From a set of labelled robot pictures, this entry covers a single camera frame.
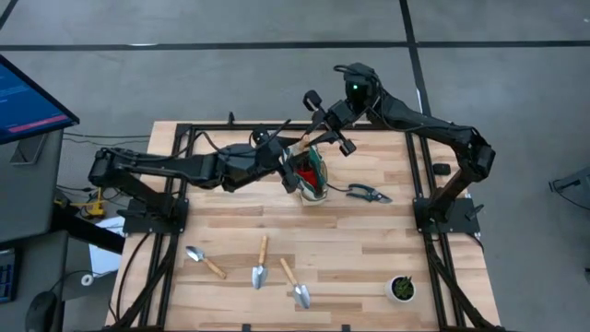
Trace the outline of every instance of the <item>keyboard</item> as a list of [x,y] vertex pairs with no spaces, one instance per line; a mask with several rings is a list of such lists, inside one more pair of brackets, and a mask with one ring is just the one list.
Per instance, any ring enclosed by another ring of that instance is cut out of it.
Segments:
[[17,295],[18,260],[15,249],[0,251],[0,303],[14,301]]

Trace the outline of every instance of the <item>white paper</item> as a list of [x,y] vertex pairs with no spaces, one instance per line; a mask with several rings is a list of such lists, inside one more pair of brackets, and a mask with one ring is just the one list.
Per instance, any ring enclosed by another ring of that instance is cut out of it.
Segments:
[[[123,235],[124,223],[125,219],[123,217],[115,217],[105,219],[97,223],[96,226]],[[92,271],[95,273],[94,277],[100,277],[108,272],[113,272],[119,269],[119,266],[121,265],[121,255],[100,249],[94,244],[89,244],[88,246],[90,248],[90,263],[92,264]]]

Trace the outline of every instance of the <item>pruning shears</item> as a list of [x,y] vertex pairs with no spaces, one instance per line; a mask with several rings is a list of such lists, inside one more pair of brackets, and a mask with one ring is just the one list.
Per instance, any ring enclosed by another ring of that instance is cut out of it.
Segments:
[[388,204],[393,202],[391,198],[381,194],[377,189],[373,187],[369,187],[368,185],[364,184],[349,184],[348,185],[349,193],[347,196],[356,197],[366,200],[367,202],[379,202],[383,204]]

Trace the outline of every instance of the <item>white pot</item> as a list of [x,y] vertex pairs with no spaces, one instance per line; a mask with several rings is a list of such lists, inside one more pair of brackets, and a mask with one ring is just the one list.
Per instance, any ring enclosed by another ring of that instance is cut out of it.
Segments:
[[394,284],[394,280],[398,279],[398,278],[403,278],[404,276],[396,276],[393,279],[387,281],[385,283],[385,296],[387,296],[387,298],[389,299],[389,301],[391,302],[410,302],[412,300],[414,300],[414,298],[416,297],[416,284],[412,281],[410,281],[412,283],[412,286],[414,286],[414,294],[412,295],[411,298],[407,299],[407,300],[401,300],[398,299],[395,295],[394,295],[394,291],[393,291],[393,284]]

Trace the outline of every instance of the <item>monitor screen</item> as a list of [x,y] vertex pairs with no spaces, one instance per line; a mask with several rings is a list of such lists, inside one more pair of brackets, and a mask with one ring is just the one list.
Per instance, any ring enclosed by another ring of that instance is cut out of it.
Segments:
[[0,55],[0,144],[78,122],[64,105]]

